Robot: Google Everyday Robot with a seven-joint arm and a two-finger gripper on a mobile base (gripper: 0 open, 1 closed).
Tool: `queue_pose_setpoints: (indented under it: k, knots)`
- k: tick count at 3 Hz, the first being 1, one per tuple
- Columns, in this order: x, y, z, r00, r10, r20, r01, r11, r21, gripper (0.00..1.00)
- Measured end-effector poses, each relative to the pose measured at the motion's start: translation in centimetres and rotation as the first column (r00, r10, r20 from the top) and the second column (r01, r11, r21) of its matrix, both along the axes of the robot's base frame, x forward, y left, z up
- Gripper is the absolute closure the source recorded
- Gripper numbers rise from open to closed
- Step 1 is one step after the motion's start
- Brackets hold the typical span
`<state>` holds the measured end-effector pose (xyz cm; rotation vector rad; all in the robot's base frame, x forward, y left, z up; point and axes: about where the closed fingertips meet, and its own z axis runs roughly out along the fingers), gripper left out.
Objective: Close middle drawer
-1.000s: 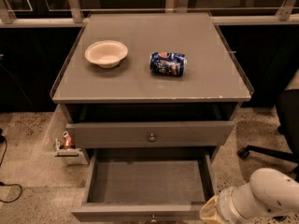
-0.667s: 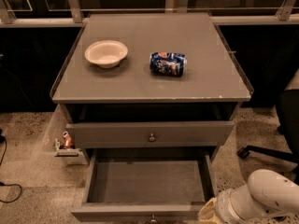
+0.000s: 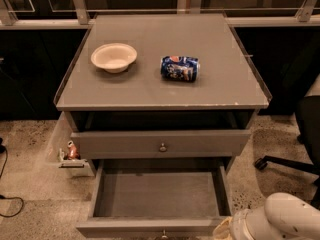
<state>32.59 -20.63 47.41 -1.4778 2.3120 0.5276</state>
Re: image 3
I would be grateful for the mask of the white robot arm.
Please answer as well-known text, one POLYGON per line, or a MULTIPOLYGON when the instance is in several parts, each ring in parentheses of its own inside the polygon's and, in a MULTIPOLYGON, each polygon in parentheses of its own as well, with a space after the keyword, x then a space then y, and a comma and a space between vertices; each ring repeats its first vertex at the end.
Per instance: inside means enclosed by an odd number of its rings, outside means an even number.
POLYGON ((224 219, 214 240, 320 240, 320 211, 287 193, 270 195, 263 206, 224 219))

